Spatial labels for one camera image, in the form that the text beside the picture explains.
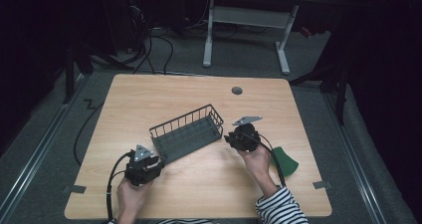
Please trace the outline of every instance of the table top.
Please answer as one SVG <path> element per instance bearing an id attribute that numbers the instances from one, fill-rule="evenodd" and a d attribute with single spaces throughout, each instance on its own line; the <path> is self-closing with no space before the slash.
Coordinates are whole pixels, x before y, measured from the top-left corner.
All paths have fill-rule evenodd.
<path id="1" fill-rule="evenodd" d="M 232 88 L 243 90 L 234 95 Z M 117 75 L 109 89 L 65 215 L 70 219 L 104 219 L 106 184 L 115 162 L 141 144 L 156 150 L 149 129 L 211 104 L 224 119 L 223 134 L 242 116 L 261 116 L 254 127 L 273 147 L 281 146 L 299 163 L 286 178 L 308 216 L 328 216 L 331 207 L 291 88 L 282 79 Z M 128 158 L 116 171 L 125 170 Z M 277 169 L 271 175 L 280 183 Z M 112 182 L 112 210 L 118 215 Z M 259 186 L 245 168 L 242 157 L 224 137 L 166 165 L 154 180 L 139 218 L 255 218 Z"/>

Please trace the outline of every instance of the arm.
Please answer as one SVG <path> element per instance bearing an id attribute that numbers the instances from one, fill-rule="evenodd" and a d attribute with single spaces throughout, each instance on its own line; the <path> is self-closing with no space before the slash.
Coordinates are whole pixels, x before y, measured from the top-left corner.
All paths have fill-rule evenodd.
<path id="1" fill-rule="evenodd" d="M 142 186 L 133 186 L 125 177 L 117 188 L 118 204 L 120 206 L 120 214 L 117 218 L 118 224 L 134 223 L 137 213 L 139 213 L 143 204 L 147 190 L 152 185 L 152 181 Z"/>
<path id="2" fill-rule="evenodd" d="M 271 155 L 260 145 L 252 152 L 238 152 L 264 193 L 255 206 L 264 223 L 308 223 L 290 190 L 277 186 L 271 178 Z"/>

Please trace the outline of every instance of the wire basket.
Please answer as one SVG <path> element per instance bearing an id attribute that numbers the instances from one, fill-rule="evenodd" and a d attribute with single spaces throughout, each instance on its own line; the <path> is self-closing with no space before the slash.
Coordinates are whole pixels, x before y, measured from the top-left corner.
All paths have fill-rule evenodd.
<path id="1" fill-rule="evenodd" d="M 149 129 L 152 142 L 166 164 L 222 137 L 223 119 L 207 105 Z"/>

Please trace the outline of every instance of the hand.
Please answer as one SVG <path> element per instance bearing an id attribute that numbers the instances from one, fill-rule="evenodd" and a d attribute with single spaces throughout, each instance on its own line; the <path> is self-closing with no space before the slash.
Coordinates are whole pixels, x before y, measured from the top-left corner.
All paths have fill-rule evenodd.
<path id="1" fill-rule="evenodd" d="M 134 186 L 127 178 L 121 180 L 117 188 L 118 204 L 120 205 L 120 214 L 118 215 L 118 224 L 132 224 L 145 203 L 147 190 L 153 181 Z"/>
<path id="2" fill-rule="evenodd" d="M 270 153 L 261 145 L 252 152 L 238 150 L 243 157 L 246 168 L 251 172 L 264 193 L 265 198 L 271 197 L 279 190 L 270 176 Z"/>

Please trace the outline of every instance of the green cloth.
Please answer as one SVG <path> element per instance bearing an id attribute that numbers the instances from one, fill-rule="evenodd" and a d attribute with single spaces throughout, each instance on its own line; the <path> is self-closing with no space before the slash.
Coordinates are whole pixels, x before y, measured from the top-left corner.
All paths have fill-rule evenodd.
<path id="1" fill-rule="evenodd" d="M 285 177 L 292 175 L 298 169 L 299 164 L 289 157 L 281 147 L 274 148 L 273 152 Z M 271 158 L 271 163 L 276 166 L 273 158 Z"/>

